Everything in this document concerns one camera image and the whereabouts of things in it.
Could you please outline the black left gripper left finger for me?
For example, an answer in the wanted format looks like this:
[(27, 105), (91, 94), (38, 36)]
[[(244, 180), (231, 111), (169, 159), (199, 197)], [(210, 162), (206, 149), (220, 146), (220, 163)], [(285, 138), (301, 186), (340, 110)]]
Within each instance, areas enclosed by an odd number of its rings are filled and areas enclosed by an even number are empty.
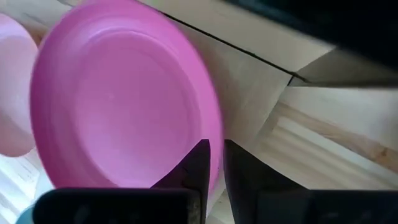
[(205, 224), (210, 143), (200, 140), (148, 189), (65, 188), (35, 203), (34, 224)]

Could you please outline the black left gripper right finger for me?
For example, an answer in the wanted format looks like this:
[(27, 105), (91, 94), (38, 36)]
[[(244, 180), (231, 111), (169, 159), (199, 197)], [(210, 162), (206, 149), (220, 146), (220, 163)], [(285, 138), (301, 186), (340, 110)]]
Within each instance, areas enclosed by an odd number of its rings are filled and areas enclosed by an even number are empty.
[(310, 190), (224, 142), (235, 224), (398, 224), (398, 190)]

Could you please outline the magenta plastic plate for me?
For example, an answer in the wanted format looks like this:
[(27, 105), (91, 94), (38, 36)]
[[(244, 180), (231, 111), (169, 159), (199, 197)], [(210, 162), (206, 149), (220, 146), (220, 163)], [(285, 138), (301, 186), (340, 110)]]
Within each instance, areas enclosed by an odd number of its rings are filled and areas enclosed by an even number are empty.
[(152, 187), (202, 139), (217, 181), (223, 125), (203, 60), (164, 15), (136, 0), (86, 0), (42, 41), (30, 117), (60, 187)]

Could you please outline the salmon pink plastic plate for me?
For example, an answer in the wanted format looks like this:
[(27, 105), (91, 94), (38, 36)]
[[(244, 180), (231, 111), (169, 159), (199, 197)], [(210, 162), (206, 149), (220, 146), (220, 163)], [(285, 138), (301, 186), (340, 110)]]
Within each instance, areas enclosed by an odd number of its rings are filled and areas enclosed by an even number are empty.
[(0, 154), (19, 157), (35, 146), (29, 88), (37, 45), (17, 21), (0, 13)]

